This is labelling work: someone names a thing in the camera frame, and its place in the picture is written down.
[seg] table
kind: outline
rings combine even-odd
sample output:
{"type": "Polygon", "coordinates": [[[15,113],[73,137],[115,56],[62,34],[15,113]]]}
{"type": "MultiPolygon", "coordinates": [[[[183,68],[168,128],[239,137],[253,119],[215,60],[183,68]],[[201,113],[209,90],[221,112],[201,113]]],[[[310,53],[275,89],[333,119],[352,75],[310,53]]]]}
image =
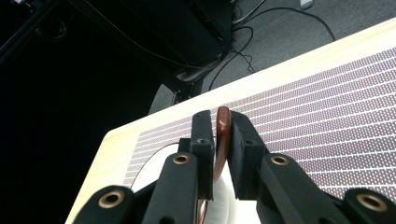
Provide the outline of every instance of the table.
{"type": "MultiPolygon", "coordinates": [[[[396,19],[392,19],[108,132],[99,147],[66,223],[73,222],[79,209],[97,190],[108,185],[131,185],[128,178],[133,179],[133,176],[128,177],[127,172],[131,172],[131,164],[134,163],[131,159],[141,133],[149,133],[163,125],[166,127],[172,122],[178,123],[181,119],[188,119],[194,113],[205,109],[213,110],[220,105],[235,105],[243,102],[243,99],[247,97],[260,97],[264,91],[279,89],[289,83],[324,74],[324,71],[332,71],[331,69],[341,65],[356,63],[363,58],[376,54],[379,55],[377,57],[382,57],[379,53],[396,47],[395,40],[396,19]]],[[[396,64],[394,58],[388,61],[396,64]]],[[[396,78],[394,73],[390,74],[390,78],[396,78]]],[[[389,83],[392,85],[390,94],[394,95],[395,80],[392,79],[389,83]]],[[[396,136],[394,131],[390,130],[390,137],[392,137],[390,141],[396,136]]],[[[394,174],[395,168],[389,167],[389,169],[394,174]]],[[[391,190],[396,188],[394,179],[390,180],[386,188],[391,188],[391,190]]]]}

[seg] patterned placemat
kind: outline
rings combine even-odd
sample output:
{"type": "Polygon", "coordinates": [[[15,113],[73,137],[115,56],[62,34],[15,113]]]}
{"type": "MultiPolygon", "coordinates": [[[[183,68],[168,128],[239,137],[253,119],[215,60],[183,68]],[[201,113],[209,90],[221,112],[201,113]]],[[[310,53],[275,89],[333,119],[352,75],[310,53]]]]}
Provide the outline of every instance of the patterned placemat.
{"type": "MultiPolygon", "coordinates": [[[[396,203],[396,49],[223,105],[247,115],[268,149],[297,160],[322,190],[342,198],[373,189],[396,203]]],[[[123,184],[190,132],[187,117],[141,133],[123,184]]]]}

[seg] dark background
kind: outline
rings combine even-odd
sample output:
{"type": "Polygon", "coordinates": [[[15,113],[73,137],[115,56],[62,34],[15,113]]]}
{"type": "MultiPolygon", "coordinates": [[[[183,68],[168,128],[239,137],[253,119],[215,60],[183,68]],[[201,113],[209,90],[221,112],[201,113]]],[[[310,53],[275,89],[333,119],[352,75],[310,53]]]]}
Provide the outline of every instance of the dark background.
{"type": "Polygon", "coordinates": [[[72,7],[0,68],[0,223],[63,223],[105,134],[145,117],[153,71],[72,7]]]}

